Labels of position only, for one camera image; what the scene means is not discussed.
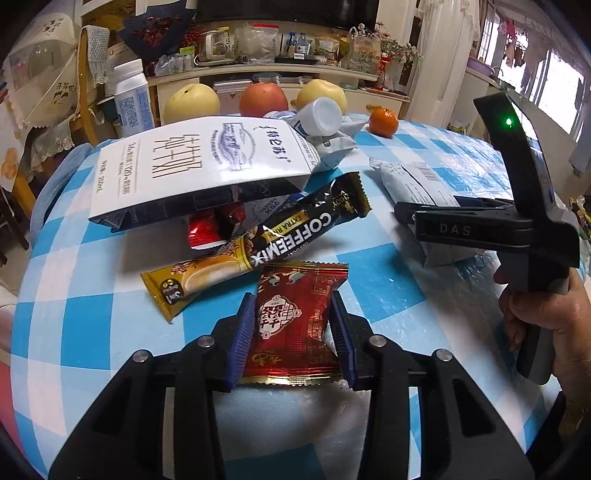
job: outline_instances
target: white milk carton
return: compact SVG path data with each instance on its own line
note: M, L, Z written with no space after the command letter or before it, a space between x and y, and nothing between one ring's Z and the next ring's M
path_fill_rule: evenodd
M283 120L209 116L107 145L89 220L113 231L300 192L320 157Z

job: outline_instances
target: barcode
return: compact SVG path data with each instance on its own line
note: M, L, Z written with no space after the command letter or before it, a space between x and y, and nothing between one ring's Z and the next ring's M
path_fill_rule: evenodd
M427 180L438 181L439 183L441 183L441 179L428 166L426 166L426 165L415 165L415 166L421 171L421 173L425 176L425 178Z

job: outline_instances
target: television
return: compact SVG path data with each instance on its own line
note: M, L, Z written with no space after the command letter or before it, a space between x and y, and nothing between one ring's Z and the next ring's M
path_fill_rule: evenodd
M196 20L299 22L342 30L363 23L373 30L378 3L379 0L199 0Z

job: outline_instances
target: plastic water bottle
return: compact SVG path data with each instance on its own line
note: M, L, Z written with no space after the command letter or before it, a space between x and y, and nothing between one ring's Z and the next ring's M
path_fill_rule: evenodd
M287 40L287 48L285 49L285 53L295 53L296 47L296 32L290 32L290 37Z
M297 47L295 48L296 53L308 53L308 40L306 39L306 34L301 32L300 38L297 39Z
M142 61L132 60L115 67L115 106L126 137L154 128L148 81Z

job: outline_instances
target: metal screw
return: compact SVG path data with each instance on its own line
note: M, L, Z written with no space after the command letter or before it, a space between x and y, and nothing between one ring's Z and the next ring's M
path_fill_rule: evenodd
M133 354L131 357L134 359L134 362L138 362L139 364L145 362L148 358L150 358L150 352L147 350L138 350Z
M372 335L369 337L369 343L371 343L373 346L382 347L386 345L386 337L382 335Z
M216 341L211 335L202 335L197 339L197 344L201 348L209 348L213 346L214 343L216 343Z
M435 352L435 356L442 362L449 362L453 358L452 353L449 350L445 350L444 348L440 348L437 352Z

